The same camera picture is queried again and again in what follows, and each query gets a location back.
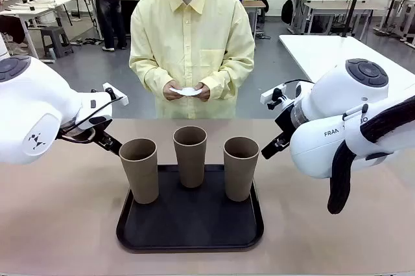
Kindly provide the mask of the grey plastic step stool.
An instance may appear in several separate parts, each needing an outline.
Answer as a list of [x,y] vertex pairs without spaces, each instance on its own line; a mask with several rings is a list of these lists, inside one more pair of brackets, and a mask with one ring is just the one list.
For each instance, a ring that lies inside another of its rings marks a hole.
[[44,55],[63,58],[73,48],[63,27],[45,27],[40,30]]

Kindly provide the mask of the person's right forearm yellow sleeve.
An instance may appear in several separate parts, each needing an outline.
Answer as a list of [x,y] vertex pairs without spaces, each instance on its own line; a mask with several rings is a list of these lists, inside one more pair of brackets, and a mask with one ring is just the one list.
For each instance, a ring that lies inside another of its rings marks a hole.
[[145,89],[153,92],[158,97],[165,98],[164,87],[173,78],[154,59],[132,56],[129,61],[129,66],[135,72]]

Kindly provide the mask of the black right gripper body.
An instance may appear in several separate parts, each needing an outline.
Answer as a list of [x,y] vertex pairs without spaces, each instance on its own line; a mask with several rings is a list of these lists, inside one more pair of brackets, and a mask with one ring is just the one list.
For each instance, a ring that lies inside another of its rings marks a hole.
[[296,127],[293,125],[293,122],[291,120],[291,111],[293,107],[293,102],[290,103],[288,106],[284,107],[275,120],[275,123],[282,130],[285,137],[292,137],[293,133],[296,130]]

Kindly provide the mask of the person's left hand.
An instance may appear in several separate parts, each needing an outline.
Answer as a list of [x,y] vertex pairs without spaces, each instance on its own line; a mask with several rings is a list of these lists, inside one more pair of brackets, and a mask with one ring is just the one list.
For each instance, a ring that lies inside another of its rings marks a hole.
[[202,82],[199,82],[195,87],[195,91],[198,91],[198,94],[195,96],[203,102],[207,102],[210,98],[210,88]]

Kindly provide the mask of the large white table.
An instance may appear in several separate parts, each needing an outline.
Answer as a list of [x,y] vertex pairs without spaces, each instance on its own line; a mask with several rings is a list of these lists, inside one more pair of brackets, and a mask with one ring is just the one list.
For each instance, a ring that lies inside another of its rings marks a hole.
[[307,77],[316,82],[341,60],[363,58],[380,65],[389,77],[389,92],[415,85],[415,74],[352,37],[280,35],[280,42]]

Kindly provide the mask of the black plastic tray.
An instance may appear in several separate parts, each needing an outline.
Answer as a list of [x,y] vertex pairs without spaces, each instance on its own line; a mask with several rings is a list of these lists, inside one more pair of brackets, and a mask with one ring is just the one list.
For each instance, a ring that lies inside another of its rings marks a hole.
[[231,201],[224,191],[224,166],[206,165],[195,189],[179,180],[177,165],[159,165],[159,196],[139,204],[129,192],[116,228],[117,239],[134,253],[244,251],[264,233],[255,187],[248,199]]

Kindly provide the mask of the tall brown paper cup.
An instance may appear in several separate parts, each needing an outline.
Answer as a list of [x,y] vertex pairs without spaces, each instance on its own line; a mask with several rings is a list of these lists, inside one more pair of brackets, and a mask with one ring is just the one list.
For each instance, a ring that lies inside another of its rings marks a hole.
[[224,143],[223,157],[227,197],[236,202],[246,200],[259,157],[258,144],[247,137],[232,137]]
[[145,138],[128,141],[120,148],[119,157],[135,201],[154,202],[159,196],[156,143]]
[[207,133],[198,126],[184,126],[173,134],[181,184],[188,189],[204,181]]

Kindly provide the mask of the black backpack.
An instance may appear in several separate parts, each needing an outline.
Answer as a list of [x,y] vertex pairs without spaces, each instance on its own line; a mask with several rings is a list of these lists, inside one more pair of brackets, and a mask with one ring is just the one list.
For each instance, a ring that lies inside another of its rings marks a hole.
[[292,0],[287,0],[281,9],[281,20],[287,25],[292,23],[292,16],[294,12],[294,6]]

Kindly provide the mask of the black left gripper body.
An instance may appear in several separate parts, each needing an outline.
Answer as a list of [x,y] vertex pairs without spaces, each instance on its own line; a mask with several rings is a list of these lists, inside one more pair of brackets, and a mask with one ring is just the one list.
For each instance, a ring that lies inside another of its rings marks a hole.
[[63,129],[61,129],[58,132],[57,139],[75,144],[97,144],[97,133],[106,132],[107,127],[109,127],[111,123],[112,120],[104,121],[86,130],[75,128],[65,132]]

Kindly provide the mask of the person's right hand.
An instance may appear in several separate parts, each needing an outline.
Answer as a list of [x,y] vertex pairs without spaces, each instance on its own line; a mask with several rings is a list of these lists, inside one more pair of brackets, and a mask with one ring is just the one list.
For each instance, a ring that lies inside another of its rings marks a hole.
[[164,85],[163,96],[168,101],[180,99],[182,98],[182,95],[179,94],[178,91],[181,89],[181,86],[175,80],[171,80]]

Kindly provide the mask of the grey workbench with robots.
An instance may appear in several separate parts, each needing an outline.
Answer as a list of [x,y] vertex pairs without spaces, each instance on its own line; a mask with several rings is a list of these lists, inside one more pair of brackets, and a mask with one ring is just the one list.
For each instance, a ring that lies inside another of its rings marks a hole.
[[[313,26],[317,24],[316,18],[322,17],[321,35],[328,35],[336,17],[348,16],[351,8],[349,0],[291,0],[293,13],[287,30],[294,35],[318,34]],[[364,20],[363,30],[367,30],[369,18],[374,13],[382,12],[385,8],[377,3],[369,3],[363,0],[357,1],[351,19],[351,35],[357,33],[359,23]]]

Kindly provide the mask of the person in yellow shirt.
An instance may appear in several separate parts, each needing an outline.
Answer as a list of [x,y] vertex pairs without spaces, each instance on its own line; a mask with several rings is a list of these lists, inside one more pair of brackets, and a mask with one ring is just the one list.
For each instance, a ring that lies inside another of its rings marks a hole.
[[[132,56],[154,59],[181,88],[194,88],[225,60],[252,59],[255,43],[240,0],[140,0],[130,22]],[[156,96],[158,117],[231,119],[237,97],[203,102]]]

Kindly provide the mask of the white desk with clutter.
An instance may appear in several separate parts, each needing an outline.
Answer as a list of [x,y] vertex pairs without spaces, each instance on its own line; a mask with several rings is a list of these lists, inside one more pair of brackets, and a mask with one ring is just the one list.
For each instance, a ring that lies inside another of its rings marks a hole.
[[40,30],[41,27],[37,24],[36,18],[53,13],[56,24],[61,27],[62,20],[59,8],[72,1],[74,0],[33,0],[27,3],[16,3],[0,11],[0,16],[12,16],[19,19],[29,44],[30,53],[33,57],[39,59],[38,53],[29,34],[27,27],[28,22],[32,20],[32,24],[34,25],[33,29]]

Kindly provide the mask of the small brown side table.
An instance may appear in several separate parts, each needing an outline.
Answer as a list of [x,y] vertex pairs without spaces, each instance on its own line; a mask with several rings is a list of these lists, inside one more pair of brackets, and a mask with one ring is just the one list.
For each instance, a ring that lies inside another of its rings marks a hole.
[[242,1],[242,4],[248,14],[252,36],[256,37],[257,16],[260,9],[265,8],[262,1]]

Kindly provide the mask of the white scalloped paper coaster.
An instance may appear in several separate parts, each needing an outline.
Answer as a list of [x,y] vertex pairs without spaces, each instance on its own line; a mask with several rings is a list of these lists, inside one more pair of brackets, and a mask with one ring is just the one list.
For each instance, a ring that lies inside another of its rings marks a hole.
[[185,87],[182,89],[175,89],[173,87],[170,87],[169,90],[183,97],[194,97],[201,94],[202,92],[202,89],[194,89],[192,87]]

